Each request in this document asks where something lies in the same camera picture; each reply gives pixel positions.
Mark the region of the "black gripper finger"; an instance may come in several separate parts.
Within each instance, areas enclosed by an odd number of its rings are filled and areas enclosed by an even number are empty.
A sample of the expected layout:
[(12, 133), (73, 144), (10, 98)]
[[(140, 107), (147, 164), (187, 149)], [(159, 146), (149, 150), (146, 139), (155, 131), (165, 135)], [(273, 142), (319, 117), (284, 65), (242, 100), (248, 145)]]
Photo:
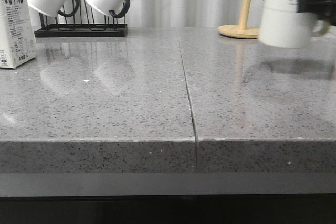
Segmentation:
[(335, 25), (335, 0), (298, 0), (297, 13), (313, 13), (318, 20)]

